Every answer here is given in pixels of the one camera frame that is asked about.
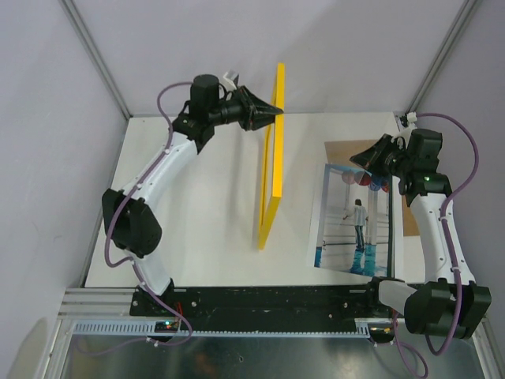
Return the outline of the brown cardboard backing board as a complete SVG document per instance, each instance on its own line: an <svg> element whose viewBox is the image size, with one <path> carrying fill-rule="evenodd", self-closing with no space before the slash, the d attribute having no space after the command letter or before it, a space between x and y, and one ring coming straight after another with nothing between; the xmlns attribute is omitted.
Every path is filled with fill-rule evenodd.
<svg viewBox="0 0 505 379"><path fill-rule="evenodd" d="M350 157L372 147L375 143L376 140L325 141L327 161L331 164L357 168L357 165L350 162ZM411 208L407 206L405 197L402 197L402 222L404 237L420 236L417 222Z"/></svg>

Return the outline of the yellow wooden picture frame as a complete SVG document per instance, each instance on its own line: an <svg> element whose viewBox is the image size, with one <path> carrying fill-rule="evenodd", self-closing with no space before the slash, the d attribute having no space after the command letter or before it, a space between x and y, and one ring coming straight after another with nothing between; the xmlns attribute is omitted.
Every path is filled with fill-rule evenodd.
<svg viewBox="0 0 505 379"><path fill-rule="evenodd" d="M257 248L263 250L282 199L284 113L275 116L264 135Z"/></svg>

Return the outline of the printed photo with balloons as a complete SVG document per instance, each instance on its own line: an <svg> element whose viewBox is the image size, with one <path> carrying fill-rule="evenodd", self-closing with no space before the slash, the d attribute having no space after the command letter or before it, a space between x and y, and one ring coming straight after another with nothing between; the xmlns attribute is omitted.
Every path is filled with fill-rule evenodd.
<svg viewBox="0 0 505 379"><path fill-rule="evenodd" d="M351 166L324 165L314 199L312 265L359 276L386 276L392 248L388 178Z"/></svg>

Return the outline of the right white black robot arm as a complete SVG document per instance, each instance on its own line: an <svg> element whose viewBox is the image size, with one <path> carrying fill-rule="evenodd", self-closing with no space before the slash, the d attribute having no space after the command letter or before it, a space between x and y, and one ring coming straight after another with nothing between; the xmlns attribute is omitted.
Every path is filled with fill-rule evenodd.
<svg viewBox="0 0 505 379"><path fill-rule="evenodd" d="M382 317L393 309L413 334L470 338L492 302L490 290L477 285L458 242L453 194L437 171L441 133L409 128L384 134L350 161L380 178L396 177L417 223L425 260L425 283L411 287L401 280L374 278L364 297L365 310Z"/></svg>

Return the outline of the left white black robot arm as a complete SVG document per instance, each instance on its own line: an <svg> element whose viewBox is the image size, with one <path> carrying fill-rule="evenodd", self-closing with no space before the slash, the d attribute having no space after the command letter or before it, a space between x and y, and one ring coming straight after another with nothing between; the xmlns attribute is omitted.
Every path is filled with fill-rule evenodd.
<svg viewBox="0 0 505 379"><path fill-rule="evenodd" d="M155 314L168 314L174 296L166 291L172 279L161 261L159 243L163 229L155 209L179 172L214 137L215 128L237 123L244 131L272 124L283 110L238 85L235 73L219 79L211 74L188 83L189 99L176 119L169 119L167 141L155 157L121 189L102 195L106 245L125 251L141 286L150 291L147 306Z"/></svg>

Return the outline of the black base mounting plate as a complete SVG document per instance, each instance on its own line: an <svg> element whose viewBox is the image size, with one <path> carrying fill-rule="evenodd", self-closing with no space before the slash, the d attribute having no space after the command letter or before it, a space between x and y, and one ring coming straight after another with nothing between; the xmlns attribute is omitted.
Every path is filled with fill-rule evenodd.
<svg viewBox="0 0 505 379"><path fill-rule="evenodd" d="M281 287L175 287L161 295L192 327L313 328L357 319L389 318L391 311L372 301L365 284Z"/></svg>

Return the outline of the right aluminium corner post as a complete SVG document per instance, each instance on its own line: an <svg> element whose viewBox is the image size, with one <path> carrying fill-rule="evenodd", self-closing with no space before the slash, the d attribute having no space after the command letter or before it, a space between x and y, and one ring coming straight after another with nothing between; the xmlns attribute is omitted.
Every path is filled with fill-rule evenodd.
<svg viewBox="0 0 505 379"><path fill-rule="evenodd" d="M453 50L456 48L474 15L481 7L482 2L482 0L465 0L462 3L454 20L451 22L442 43L437 49L427 72L423 76L421 83L418 85L413 98L409 101L406 109L404 110L405 113L416 111L425 101L426 96L429 94L432 86L436 83L436 80L443 71L444 66L448 63Z"/></svg>

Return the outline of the aluminium corner post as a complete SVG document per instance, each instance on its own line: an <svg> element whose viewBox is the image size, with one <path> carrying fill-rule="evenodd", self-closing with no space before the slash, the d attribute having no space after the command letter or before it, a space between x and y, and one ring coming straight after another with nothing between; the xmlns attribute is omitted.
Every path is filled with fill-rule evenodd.
<svg viewBox="0 0 505 379"><path fill-rule="evenodd" d="M103 82L105 89L111 96L115 106L121 113L122 117L128 121L132 117L132 114L129 111L126 101L124 100L112 73L107 67L107 64L99 51L99 48L75 1L60 0L58 3L67 16L71 27L75 31L77 38L80 40L86 54L98 73L100 80Z"/></svg>
<svg viewBox="0 0 505 379"><path fill-rule="evenodd" d="M444 66L448 63L453 50L456 48L474 15L481 7L482 2L482 0L465 0L462 3L454 20L451 22L442 43L437 49L427 72L423 76L421 83L418 85L413 98L409 101L406 109L404 110L405 113L416 111L425 101L426 96L429 94L432 86L436 83L436 80L443 71Z"/></svg>

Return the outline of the left aluminium corner post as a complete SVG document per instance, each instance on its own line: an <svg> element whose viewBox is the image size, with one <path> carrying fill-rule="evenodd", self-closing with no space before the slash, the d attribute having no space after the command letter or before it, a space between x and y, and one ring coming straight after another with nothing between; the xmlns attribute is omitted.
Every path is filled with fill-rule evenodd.
<svg viewBox="0 0 505 379"><path fill-rule="evenodd" d="M105 89L111 96L115 106L121 113L122 117L128 121L132 117L132 114L129 111L126 101L124 100L112 73L107 67L107 64L99 51L99 48L75 1L60 0L58 3L67 16L71 27L75 31L77 38L80 40L86 54L98 73L100 80L103 82Z"/></svg>

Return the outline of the aluminium front rail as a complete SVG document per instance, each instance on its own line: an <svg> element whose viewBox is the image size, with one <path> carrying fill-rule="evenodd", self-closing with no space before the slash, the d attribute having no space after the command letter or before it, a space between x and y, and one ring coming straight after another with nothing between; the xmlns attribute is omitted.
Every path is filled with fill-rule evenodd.
<svg viewBox="0 0 505 379"><path fill-rule="evenodd" d="M117 319L129 317L132 288L69 288L58 316L62 319Z"/></svg>

